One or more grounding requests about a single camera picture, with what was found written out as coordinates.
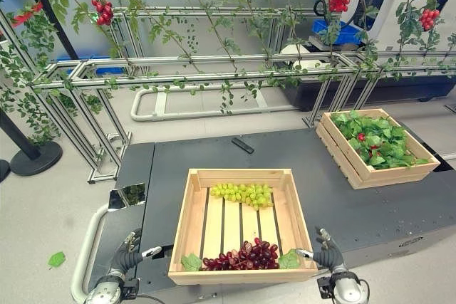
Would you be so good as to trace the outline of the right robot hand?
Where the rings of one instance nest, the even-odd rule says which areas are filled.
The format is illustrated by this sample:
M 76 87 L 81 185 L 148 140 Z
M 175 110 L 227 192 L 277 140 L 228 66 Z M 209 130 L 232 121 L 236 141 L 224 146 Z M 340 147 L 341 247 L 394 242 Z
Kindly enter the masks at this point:
M 321 249 L 319 251 L 307 251 L 303 248 L 297 248 L 295 253 L 300 257 L 312 260 L 320 266 L 329 269 L 331 273 L 348 271 L 343 254 L 337 243 L 332 239 L 330 233 L 320 226 L 316 226 L 315 230 L 317 233 L 316 240 L 321 244 Z

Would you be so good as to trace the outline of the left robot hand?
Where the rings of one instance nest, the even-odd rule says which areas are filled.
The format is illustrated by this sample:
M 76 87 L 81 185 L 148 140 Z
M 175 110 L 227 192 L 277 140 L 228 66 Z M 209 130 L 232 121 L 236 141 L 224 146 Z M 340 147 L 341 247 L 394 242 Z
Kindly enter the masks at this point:
M 136 267 L 146 258 L 152 258 L 162 251 L 161 246 L 152 247 L 144 251 L 136 251 L 142 236 L 142 229 L 131 231 L 125 240 L 116 249 L 108 270 L 109 276 L 124 278 L 127 272 Z

